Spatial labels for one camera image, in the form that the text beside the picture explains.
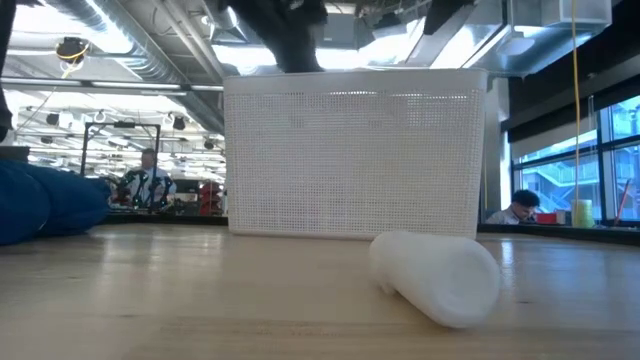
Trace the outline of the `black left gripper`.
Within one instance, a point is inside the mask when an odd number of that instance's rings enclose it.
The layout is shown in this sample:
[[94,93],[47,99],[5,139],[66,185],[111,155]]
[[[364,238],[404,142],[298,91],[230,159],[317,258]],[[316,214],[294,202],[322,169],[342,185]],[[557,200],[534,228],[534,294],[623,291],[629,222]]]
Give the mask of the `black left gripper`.
[[224,0],[271,51],[284,73],[323,72],[312,29],[327,23],[324,0]]

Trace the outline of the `white perforated plastic basket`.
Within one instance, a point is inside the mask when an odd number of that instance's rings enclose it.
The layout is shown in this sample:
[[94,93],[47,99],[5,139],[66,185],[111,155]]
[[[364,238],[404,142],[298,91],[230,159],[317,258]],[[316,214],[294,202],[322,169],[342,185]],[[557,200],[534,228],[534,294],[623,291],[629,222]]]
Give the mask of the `white perforated plastic basket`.
[[231,232],[474,236],[488,85],[478,69],[228,79]]

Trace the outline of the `grey ceiling junction box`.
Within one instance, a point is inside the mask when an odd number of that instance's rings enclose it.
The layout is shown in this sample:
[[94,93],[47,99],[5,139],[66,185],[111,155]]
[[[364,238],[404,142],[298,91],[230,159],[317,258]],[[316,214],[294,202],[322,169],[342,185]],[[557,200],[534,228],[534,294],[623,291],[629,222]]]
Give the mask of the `grey ceiling junction box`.
[[355,44],[355,17],[351,14],[329,13],[323,28],[321,47],[353,48]]

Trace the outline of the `red equipment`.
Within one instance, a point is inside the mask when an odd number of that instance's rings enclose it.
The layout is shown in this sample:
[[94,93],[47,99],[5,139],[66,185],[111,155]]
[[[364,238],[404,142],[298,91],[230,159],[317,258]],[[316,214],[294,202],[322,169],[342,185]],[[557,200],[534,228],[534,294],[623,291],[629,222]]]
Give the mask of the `red equipment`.
[[201,216],[220,216],[221,208],[220,184],[215,181],[204,182],[199,188],[199,214]]

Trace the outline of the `person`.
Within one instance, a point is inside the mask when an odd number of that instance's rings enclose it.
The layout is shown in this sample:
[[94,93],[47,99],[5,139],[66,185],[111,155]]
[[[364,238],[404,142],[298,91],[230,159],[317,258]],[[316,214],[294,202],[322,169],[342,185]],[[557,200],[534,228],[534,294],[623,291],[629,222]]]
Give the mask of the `person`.
[[512,196],[511,204],[504,210],[492,214],[487,224],[519,225],[535,222],[535,211],[540,205],[538,195],[530,190],[518,190]]
[[162,207],[177,187],[169,173],[157,165],[156,151],[146,148],[141,152],[141,165],[125,174],[125,194],[134,205]]

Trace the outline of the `black round ceiling fixture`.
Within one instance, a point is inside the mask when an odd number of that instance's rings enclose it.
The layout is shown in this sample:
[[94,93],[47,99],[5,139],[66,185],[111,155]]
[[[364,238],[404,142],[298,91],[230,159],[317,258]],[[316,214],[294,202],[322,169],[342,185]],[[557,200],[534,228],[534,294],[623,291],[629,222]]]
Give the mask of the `black round ceiling fixture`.
[[80,64],[89,51],[90,43],[79,37],[64,37],[56,45],[55,54],[67,64]]

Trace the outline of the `white lying plastic bottle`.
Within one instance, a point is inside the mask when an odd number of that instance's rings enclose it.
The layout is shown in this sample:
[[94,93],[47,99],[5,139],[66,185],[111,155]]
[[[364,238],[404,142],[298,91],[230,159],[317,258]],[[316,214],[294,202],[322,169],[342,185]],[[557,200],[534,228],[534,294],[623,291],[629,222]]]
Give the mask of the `white lying plastic bottle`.
[[399,294],[437,324],[469,328],[484,321],[500,292],[499,266],[477,241],[392,231],[369,246],[375,283]]

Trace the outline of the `white ceiling box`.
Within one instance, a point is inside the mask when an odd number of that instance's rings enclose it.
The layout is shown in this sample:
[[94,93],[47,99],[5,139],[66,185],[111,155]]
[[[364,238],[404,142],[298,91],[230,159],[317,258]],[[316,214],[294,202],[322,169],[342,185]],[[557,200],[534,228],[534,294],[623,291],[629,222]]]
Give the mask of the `white ceiling box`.
[[541,0],[543,26],[608,26],[612,21],[611,0]]

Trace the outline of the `blue cloth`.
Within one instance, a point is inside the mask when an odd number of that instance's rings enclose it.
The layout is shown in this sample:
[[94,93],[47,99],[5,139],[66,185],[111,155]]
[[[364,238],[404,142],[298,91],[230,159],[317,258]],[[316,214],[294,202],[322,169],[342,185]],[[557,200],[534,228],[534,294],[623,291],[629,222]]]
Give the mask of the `blue cloth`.
[[0,160],[0,246],[84,233],[110,212],[109,186],[72,172]]

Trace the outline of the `yellow-green cup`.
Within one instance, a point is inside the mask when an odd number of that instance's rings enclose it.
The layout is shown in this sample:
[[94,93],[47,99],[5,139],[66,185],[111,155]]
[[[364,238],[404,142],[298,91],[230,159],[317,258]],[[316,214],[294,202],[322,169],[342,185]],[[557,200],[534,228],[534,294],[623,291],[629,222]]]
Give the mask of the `yellow-green cup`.
[[577,199],[571,203],[572,226],[576,228],[592,228],[595,225],[592,201]]

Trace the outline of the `red pole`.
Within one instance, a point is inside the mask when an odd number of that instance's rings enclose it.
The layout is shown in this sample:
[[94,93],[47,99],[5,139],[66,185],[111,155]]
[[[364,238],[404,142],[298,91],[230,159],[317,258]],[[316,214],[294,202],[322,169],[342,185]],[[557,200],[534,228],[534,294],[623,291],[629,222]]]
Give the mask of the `red pole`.
[[625,182],[625,186],[624,186],[622,195],[620,197],[620,202],[619,202],[618,210],[617,210],[617,213],[616,213],[616,217],[614,218],[614,223],[613,223],[614,227],[618,226],[618,224],[620,223],[621,216],[622,216],[623,209],[624,209],[624,205],[625,205],[625,202],[626,202],[626,199],[627,199],[627,196],[628,196],[628,192],[629,192],[629,188],[630,188],[630,185],[631,185],[631,180],[632,179],[627,179],[627,181]]

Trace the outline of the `black metal frame stand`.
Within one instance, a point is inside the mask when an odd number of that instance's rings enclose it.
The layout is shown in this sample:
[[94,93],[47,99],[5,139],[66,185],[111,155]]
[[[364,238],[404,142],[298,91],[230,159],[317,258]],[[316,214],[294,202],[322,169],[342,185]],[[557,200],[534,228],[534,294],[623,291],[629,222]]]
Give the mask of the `black metal frame stand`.
[[81,176],[85,176],[85,172],[86,172],[86,158],[87,158],[87,152],[88,152],[88,144],[89,141],[92,140],[95,135],[91,135],[91,128],[92,127],[97,127],[97,133],[100,134],[101,131],[105,128],[105,127],[113,127],[113,128],[119,128],[119,129],[134,129],[136,127],[139,128],[154,128],[156,131],[154,140],[155,140],[155,146],[154,146],[154,152],[155,154],[153,155],[153,175],[156,175],[157,172],[157,166],[158,166],[158,153],[159,153],[159,145],[160,145],[160,137],[161,137],[161,126],[159,124],[145,124],[145,123],[136,123],[135,121],[125,121],[125,120],[120,120],[120,121],[112,121],[112,122],[96,122],[96,121],[90,121],[90,122],[86,122],[84,124],[84,134],[83,134],[83,143],[82,143],[82,148],[81,148],[81,165],[80,165],[80,175]]

